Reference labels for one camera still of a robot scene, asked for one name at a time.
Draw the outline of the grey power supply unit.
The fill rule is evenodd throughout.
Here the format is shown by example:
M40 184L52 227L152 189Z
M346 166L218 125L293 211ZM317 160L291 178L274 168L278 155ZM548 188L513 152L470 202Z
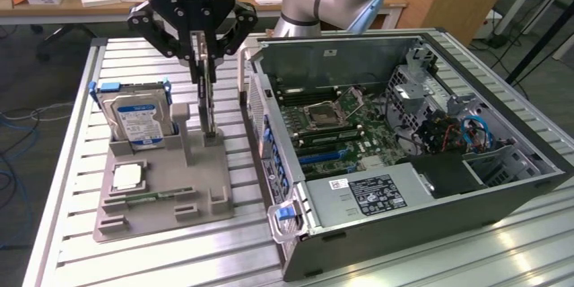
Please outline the grey power supply unit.
M410 163L315 179L306 185L323 227L389 215L435 201Z

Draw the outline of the metal drive cage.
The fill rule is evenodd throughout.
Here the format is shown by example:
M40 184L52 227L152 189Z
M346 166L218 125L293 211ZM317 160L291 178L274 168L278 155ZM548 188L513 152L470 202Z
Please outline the metal drive cage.
M431 73L437 55L423 46L409 50L406 63L391 74L387 93L387 122L397 130L415 131L437 110L447 111L451 96Z

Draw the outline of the black office chair base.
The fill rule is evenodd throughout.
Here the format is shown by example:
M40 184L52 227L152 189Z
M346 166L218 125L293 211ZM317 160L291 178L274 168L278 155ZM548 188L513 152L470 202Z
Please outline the black office chair base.
M92 30L87 27L86 24L72 23L64 24L36 46L36 59L40 62L46 62L50 60L51 56L47 52L47 48L52 43L60 40L68 33L74 30L82 31L90 38L96 38L98 35L92 32Z

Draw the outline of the blue expansion slot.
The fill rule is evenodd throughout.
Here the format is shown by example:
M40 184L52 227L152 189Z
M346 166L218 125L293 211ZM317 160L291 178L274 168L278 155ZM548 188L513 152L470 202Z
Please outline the blue expansion slot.
M341 160L347 155L347 150L333 151L329 153L321 153L317 155L309 155L298 158L298 161L302 165L307 165L311 163L321 163L325 161L335 161Z

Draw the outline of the green loose RAM stick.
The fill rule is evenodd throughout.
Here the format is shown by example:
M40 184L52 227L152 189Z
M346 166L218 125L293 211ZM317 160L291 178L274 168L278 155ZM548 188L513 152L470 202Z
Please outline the green loose RAM stick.
M134 195L126 196L124 201L128 204L158 202L158 201L172 199L176 193L179 193L179 191L147 192L142 194L134 194Z

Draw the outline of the wooden desk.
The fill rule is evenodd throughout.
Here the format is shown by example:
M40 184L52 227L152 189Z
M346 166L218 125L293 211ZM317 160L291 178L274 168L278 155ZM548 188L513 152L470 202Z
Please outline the wooden desk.
M351 34L369 30L382 8L405 9L402 0L282 0L275 6L251 3L258 16L277 17L277 37L318 36L326 23ZM60 5L18 5L0 0L0 25L71 24L108 22L112 15L127 21L131 6L126 3L84 7L80 0Z

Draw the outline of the black slanted pole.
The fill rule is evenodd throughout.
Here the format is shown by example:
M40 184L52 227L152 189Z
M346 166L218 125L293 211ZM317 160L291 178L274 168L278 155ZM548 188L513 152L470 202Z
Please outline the black slanted pole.
M546 47L554 36L558 34L560 30L570 20L570 18L574 16L574 0L569 4L568 8L564 10L561 16L557 18L556 22L552 24L549 30L546 33L541 36L541 39L537 41L536 45L533 46L532 50L528 52L525 57L522 58L521 62L518 63L517 67L513 69L513 72L505 79L506 83L509 85L513 85L514 83L518 83L517 78L522 74L523 70L540 54L540 51Z

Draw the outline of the green motherboard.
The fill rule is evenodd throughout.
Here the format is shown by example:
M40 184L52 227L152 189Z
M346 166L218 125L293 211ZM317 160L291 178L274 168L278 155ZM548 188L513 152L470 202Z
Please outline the green motherboard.
M307 118L303 107L333 101L338 108L338 98L351 87L362 88L365 105L353 115L347 116L342 111L347 126L322 130L307 129ZM395 165L402 158L419 152L419 147L405 136L397 133L386 121L386 95L375 88L363 85L331 86L315 89L282 87L275 92L281 115L287 133L294 146L297 159L303 156L317 155L346 149L347 155L335 161L325 161L301 165L307 180L366 171L374 167ZM365 136L358 140L338 142L315 147L299 148L294 142L301 134L322 132L330 129L362 128Z

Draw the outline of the hard disk with blue caddy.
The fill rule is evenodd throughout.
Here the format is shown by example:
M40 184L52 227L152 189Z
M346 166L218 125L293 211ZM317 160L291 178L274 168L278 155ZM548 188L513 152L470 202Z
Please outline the hard disk with blue caddy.
M92 81L88 92L111 127L114 141L127 141L134 151L166 146L164 138L176 133L167 79L154 83Z

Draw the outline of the metal disk bay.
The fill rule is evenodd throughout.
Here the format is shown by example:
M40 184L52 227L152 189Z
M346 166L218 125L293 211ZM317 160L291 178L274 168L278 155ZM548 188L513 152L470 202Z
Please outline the metal disk bay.
M545 174L544 167L534 164L532 156L510 145L486 153L466 153L463 160L487 187Z

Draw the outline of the silver CPU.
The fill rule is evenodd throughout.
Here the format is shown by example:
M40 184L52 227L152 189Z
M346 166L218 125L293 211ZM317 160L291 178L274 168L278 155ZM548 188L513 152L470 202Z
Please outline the silver CPU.
M139 164L120 165L114 170L114 184L118 190L135 188L142 181L142 166Z

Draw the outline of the metal socket cover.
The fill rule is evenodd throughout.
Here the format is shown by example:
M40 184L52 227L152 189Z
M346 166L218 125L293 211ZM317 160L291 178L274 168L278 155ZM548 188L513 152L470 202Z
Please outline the metal socket cover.
M338 105L347 116L353 115L365 105L362 88L351 86L338 98Z

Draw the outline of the grey printed parts rack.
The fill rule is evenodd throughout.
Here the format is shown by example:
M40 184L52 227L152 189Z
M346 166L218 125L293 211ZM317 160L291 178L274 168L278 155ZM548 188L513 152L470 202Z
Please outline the grey printed parts rack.
M111 141L103 171L103 184L94 240L118 241L178 228L227 220L234 216L231 177L223 137L207 142L200 130L187 129L190 106L171 106L176 134L166 146L134 151L127 141ZM120 165L142 166L135 188L118 190L114 170ZM147 192L179 191L170 200L128 204L124 197Z

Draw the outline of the black graphics card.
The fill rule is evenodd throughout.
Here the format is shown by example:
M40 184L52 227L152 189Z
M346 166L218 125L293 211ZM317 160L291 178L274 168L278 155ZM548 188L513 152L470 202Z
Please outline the black graphics card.
M214 59L208 55L207 40L203 32L192 33L198 46L196 71L198 71L198 112L200 117L200 129L207 142L215 142L218 131L214 114L212 81L215 80Z

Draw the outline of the CPU socket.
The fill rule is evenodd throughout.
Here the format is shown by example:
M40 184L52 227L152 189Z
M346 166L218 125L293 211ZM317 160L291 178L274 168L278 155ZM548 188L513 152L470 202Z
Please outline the CPU socket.
M347 126L343 113L333 101L303 107L305 116L307 118L307 129L322 130Z

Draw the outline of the open black PC case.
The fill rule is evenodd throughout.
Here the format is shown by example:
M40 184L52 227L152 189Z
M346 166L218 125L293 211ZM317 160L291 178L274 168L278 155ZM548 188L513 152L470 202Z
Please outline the open black PC case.
M437 55L431 73L451 96L447 111L427 116L415 131L397 130L419 152L395 165L413 164L435 201L410 210L323 227L307 197L306 183L277 100L279 88L315 89L363 85L386 95L410 49ZM552 145L558 134L529 102L473 52L443 30L390 30L353 36L247 38L239 59L242 112L265 206L289 199L305 203L307 234L275 247L282 277L298 281L498 224L519 207L572 177L574 164ZM514 146L532 156L545 174L487 187L463 160Z

